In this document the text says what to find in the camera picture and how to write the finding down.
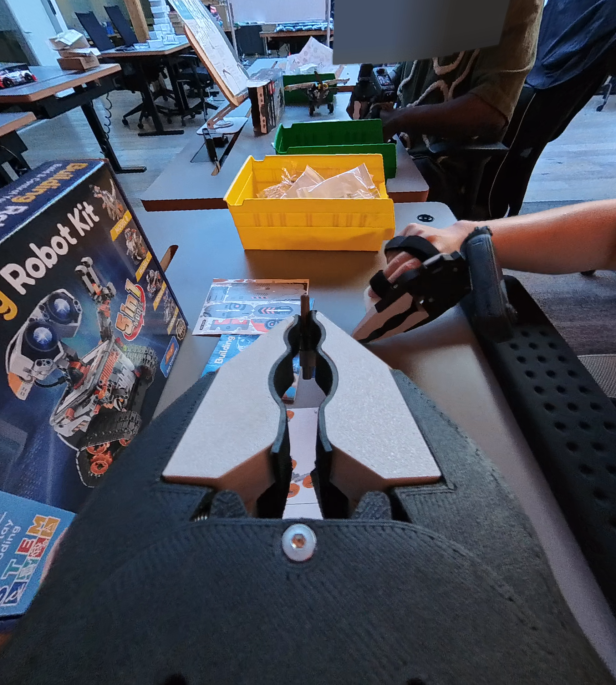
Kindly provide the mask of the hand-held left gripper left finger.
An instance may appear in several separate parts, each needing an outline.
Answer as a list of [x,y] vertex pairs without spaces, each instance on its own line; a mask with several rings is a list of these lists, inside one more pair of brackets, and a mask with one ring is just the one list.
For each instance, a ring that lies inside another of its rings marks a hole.
[[295,318],[220,368],[163,470],[167,482],[234,491],[281,518],[291,479],[285,391],[294,382]]

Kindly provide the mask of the grey desk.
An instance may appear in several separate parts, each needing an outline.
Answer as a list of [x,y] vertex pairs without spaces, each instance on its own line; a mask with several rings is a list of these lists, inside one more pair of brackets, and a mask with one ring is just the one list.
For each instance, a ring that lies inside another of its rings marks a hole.
[[[365,312],[365,287],[385,263],[382,252],[247,252],[228,210],[138,215],[158,258],[178,246],[167,277],[191,326],[215,278],[308,279],[316,308],[350,333]],[[461,308],[372,350],[414,381],[500,469],[571,611],[616,679],[616,620]]]

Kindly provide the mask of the whiteboard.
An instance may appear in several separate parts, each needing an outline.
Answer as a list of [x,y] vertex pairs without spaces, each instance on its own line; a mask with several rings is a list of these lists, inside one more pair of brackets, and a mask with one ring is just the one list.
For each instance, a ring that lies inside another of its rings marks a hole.
[[324,21],[330,1],[230,1],[237,23],[279,24]]

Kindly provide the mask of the white open instruction booklet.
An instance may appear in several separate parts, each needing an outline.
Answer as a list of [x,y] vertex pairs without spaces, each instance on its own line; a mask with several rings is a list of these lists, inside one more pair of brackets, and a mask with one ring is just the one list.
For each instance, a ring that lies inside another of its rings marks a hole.
[[318,412],[316,407],[287,412],[291,456],[291,481],[283,518],[322,519],[311,472],[315,467]]

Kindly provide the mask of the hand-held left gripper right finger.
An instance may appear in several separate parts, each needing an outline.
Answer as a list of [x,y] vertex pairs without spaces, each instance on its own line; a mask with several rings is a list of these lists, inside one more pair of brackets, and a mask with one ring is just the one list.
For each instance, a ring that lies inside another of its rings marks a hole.
[[318,415],[312,484],[324,518],[347,518],[371,491],[425,486],[441,470],[395,372],[322,313],[311,313]]

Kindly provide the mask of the dark kit box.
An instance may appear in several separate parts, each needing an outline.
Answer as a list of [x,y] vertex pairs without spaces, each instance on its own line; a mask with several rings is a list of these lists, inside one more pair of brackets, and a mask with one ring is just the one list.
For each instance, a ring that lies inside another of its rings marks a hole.
[[285,110],[283,74],[248,81],[253,131],[256,135],[270,133],[279,124]]

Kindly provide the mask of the person's right hand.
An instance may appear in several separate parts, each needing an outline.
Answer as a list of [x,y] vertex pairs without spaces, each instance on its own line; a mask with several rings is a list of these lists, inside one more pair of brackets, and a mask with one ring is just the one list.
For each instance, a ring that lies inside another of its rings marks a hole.
[[369,299],[393,301],[398,291],[423,301],[456,304],[471,290],[467,261],[461,253],[466,237],[474,230],[470,222],[460,221],[444,229],[409,224],[384,247],[386,266],[376,274],[365,295]]

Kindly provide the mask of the white printed sheet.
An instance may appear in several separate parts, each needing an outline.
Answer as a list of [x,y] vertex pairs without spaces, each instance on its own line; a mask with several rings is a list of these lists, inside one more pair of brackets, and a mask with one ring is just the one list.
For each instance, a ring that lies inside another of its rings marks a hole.
[[310,37],[299,53],[287,57],[285,71],[290,75],[333,73],[335,66],[332,57],[333,50],[330,47]]

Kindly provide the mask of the clear plastic parts bag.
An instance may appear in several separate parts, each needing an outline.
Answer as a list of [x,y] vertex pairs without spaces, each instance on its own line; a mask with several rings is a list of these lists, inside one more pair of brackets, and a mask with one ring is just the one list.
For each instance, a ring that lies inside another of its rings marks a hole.
[[378,199],[380,193],[364,164],[323,178],[312,167],[291,184],[281,199]]
[[300,173],[295,168],[283,168],[280,182],[259,191],[256,193],[256,198],[296,199],[300,196],[300,192],[295,186],[301,176],[303,176],[303,173]]

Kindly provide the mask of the blue kit manual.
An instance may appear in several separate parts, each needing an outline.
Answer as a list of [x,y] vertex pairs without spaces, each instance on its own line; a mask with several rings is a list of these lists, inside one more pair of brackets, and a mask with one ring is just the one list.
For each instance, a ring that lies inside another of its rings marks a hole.
[[[258,338],[261,338],[261,335],[225,334],[220,336],[207,364],[202,370],[201,376],[217,371],[227,361],[233,359],[244,349],[250,347]],[[283,401],[288,404],[292,404],[294,402],[298,383],[300,377],[302,376],[299,355],[294,356],[292,364],[294,381],[282,397]]]

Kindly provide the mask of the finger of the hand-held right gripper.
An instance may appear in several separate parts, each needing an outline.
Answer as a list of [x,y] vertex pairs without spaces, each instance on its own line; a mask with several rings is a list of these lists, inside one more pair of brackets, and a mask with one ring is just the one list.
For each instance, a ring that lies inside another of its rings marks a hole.
[[392,316],[385,320],[384,316],[368,316],[356,326],[352,337],[360,343],[368,344],[418,328],[429,319],[429,316]]
[[371,299],[371,306],[357,330],[412,330],[424,324],[430,317],[417,299],[404,293],[392,304],[378,311],[378,305],[384,305],[384,299]]

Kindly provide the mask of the black axle rod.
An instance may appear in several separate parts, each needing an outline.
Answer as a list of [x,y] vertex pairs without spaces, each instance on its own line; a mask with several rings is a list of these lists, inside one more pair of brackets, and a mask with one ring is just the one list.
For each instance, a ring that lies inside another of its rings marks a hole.
[[304,380],[311,380],[315,370],[315,350],[311,338],[311,304],[308,293],[300,299],[300,365]]

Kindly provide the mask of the green plastic bin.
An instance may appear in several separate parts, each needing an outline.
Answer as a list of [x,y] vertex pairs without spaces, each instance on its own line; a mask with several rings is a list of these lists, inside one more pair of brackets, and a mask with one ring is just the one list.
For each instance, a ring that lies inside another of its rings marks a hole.
[[386,179],[396,176],[396,145],[385,142],[380,119],[312,121],[279,125],[274,149],[279,155],[365,155],[383,158]]

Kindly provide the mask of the yellow plastic bin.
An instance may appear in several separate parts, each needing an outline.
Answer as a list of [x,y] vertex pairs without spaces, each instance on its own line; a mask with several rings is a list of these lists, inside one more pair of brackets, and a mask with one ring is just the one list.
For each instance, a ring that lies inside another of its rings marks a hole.
[[[364,164],[379,199],[260,199],[282,172],[312,167],[327,178]],[[380,250],[396,230],[380,154],[249,156],[224,196],[245,250]]]

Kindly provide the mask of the tilted wooden board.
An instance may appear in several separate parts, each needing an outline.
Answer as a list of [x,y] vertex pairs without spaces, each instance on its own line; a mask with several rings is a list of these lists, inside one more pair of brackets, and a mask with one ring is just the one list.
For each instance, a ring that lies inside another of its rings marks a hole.
[[227,107],[207,121],[207,129],[214,136],[229,133],[230,128],[222,127],[222,123],[226,114],[248,98],[248,74],[218,22],[200,1],[172,1],[172,6],[183,21],[190,45],[228,101]]

